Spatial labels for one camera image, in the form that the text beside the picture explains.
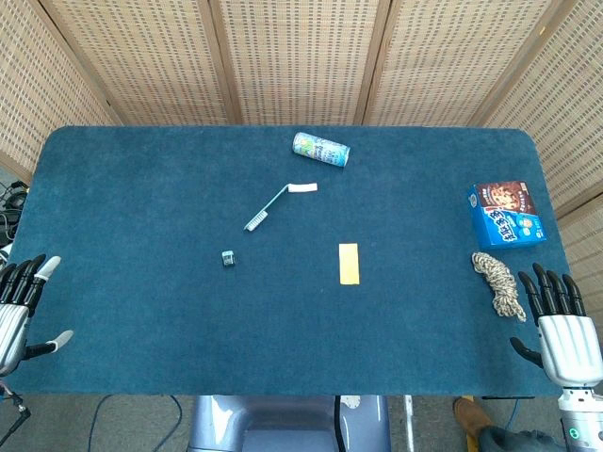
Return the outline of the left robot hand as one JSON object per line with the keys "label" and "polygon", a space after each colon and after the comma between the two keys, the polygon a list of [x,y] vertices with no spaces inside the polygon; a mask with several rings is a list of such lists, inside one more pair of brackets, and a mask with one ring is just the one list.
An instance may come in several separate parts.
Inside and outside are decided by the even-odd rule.
{"label": "left robot hand", "polygon": [[61,262],[59,256],[46,259],[45,254],[9,264],[1,269],[1,376],[11,374],[22,361],[56,353],[73,337],[63,331],[44,343],[26,344],[29,325],[46,283]]}

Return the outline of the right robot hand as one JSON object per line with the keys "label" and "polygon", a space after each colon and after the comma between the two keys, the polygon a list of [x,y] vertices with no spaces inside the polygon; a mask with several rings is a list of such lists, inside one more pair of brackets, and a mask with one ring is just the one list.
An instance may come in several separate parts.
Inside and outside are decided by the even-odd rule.
{"label": "right robot hand", "polygon": [[537,263],[532,268],[535,279],[524,271],[518,277],[528,297],[541,349],[532,350],[512,337],[514,351],[543,369],[562,388],[596,387],[602,381],[602,353],[577,283],[570,275],[558,275]]}

